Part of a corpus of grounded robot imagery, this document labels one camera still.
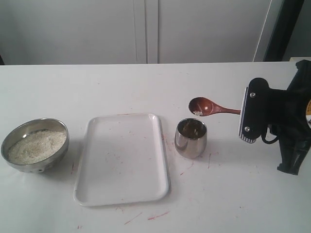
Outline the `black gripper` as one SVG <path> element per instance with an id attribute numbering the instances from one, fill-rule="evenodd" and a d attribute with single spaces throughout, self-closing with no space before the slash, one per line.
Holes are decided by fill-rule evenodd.
<path id="1" fill-rule="evenodd" d="M 311 148 L 311 125 L 307 111 L 311 109 L 311 62 L 296 63 L 297 72 L 286 90 L 270 88 L 268 123 L 277 136 L 281 163 L 277 170 L 298 175 Z"/>

